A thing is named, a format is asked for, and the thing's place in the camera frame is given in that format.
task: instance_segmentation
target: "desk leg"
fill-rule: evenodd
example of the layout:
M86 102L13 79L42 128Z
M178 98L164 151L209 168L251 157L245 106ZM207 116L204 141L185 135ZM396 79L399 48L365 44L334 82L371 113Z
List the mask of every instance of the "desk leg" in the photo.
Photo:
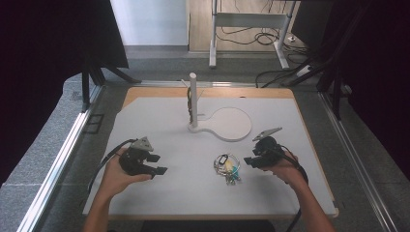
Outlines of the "desk leg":
M282 68L289 69L289 65L287 64L286 57L283 55L282 47L284 43L284 38L286 37L287 29L289 29L290 20L292 19L293 11L295 10L296 1L292 1L292 5L289 9L289 12L286 14L286 19L283 22L283 26L281 28L282 33L280 33L279 41L274 42L275 51L277 52L280 64Z
M217 10L218 0L212 0L212 37L211 45L209 47L209 67L215 68L217 66Z

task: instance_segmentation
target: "cable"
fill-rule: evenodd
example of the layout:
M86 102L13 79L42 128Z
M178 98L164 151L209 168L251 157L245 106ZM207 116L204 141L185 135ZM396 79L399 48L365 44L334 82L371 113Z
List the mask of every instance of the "cable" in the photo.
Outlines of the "cable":
M97 175L99 174L100 170L105 166L105 164L111 160L111 158L118 152L118 150L120 150L124 145L126 145L127 143L133 143L138 139L129 139L127 141L122 142L120 145L116 146L114 149L112 149L112 151L110 153L108 153L100 162L99 166L97 167L96 171L94 172L93 178L91 178L90 183L88 184L88 194L90 194L91 192L91 187L94 184L94 181L97 178Z

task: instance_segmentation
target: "vertical stand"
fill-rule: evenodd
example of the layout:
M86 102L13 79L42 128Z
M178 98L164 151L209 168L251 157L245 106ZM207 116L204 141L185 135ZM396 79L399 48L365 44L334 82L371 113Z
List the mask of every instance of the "vertical stand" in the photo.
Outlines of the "vertical stand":
M191 72L190 73L190 108L192 110L192 127L198 127L198 97L196 94L196 74Z

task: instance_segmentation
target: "white table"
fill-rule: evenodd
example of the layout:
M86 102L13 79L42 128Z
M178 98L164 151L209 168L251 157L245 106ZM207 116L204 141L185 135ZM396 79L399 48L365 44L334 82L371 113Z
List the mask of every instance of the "white table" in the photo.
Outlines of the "white table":
M252 139L261 131L276 127L283 130L275 133L274 138L299 157L325 213L330 217L337 215L332 193L290 90L204 90L198 113L210 115L225 106L247 112L252 130L239 142L224 142L208 132L189 132L187 99L158 97L185 93L184 88L130 89L130 97L116 117L106 152L127 139L148 136L153 154L161 159L147 164L165 166L168 170L163 176L133 184L115 196L110 205L111 219L272 219L295 215L299 205L293 190L271 173L251 168L244 162L245 157L253 157ZM213 168L215 157L222 153L231 153L241 162L242 182L235 186L228 186ZM103 170L83 214L90 209L102 174Z

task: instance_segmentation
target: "hand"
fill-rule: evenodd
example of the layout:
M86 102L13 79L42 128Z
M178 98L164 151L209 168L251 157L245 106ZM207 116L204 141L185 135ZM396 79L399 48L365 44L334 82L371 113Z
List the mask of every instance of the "hand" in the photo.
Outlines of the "hand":
M289 152L284 153L291 159L298 160L298 157L290 154ZM274 175L278 176L286 184L289 184L291 188L305 183L304 177L302 176L301 172L286 159L282 159L274 166L261 167L260 169L264 171L272 171Z
M102 176L102 183L100 184L99 194L107 198L112 198L114 195L122 192L128 185L136 182L143 182L151 180L152 176L148 174L141 174L130 176L122 169L119 159L120 156L127 151L121 148L116 155L106 164L105 171Z

